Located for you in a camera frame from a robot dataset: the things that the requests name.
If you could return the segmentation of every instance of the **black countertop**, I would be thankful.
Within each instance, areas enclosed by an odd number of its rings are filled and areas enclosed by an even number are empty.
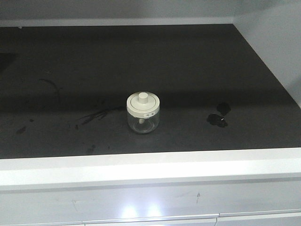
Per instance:
[[[147,135],[137,91],[161,101]],[[301,147],[301,109],[231,24],[0,28],[0,105],[2,159]]]

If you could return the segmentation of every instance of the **white cabinet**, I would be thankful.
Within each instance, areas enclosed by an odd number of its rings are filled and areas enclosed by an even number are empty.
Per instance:
[[[301,213],[218,218],[216,226],[298,226]]]

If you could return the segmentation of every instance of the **scratch mark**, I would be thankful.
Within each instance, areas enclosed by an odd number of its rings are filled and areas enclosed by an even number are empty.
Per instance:
[[[72,203],[73,203],[73,206],[74,206],[75,210],[78,212],[78,210],[77,210],[77,208],[75,206],[76,200],[72,200]]]
[[[53,88],[55,88],[55,93],[57,95],[57,100],[58,100],[58,103],[60,104],[61,103],[61,94],[60,94],[60,89],[56,86],[56,84],[51,81],[51,80],[48,80],[48,79],[39,79],[40,81],[44,81],[48,84],[50,84]]]
[[[98,118],[98,117],[100,117],[99,120],[103,119],[105,116],[108,115],[108,113],[110,113],[110,112],[112,112],[112,111],[116,111],[116,110],[117,110],[117,111],[122,111],[122,110],[124,110],[124,109],[125,109],[125,107],[123,107],[123,106],[114,107],[114,108],[112,108],[112,109],[104,109],[104,110],[101,110],[101,111],[98,111],[98,112],[95,112],[95,113],[92,113],[92,114],[85,115],[84,117],[79,118],[79,120],[85,119],[85,118],[86,118],[86,119],[82,122],[82,125],[85,125],[85,124],[91,122],[92,120],[94,120],[94,119],[96,119],[96,118]]]
[[[198,203],[198,200],[199,200],[199,197],[201,196],[201,194],[200,193],[198,193],[198,195],[197,195],[197,203]]]

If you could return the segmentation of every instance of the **glass jar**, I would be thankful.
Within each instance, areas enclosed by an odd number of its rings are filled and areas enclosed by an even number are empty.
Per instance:
[[[140,134],[152,132],[159,124],[159,98],[150,92],[134,93],[127,99],[127,122]]]

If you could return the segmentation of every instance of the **white wall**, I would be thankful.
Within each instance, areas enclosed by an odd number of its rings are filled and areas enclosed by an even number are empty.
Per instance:
[[[0,0],[0,26],[231,24],[237,0]]]
[[[234,25],[301,107],[301,0],[241,0]]]

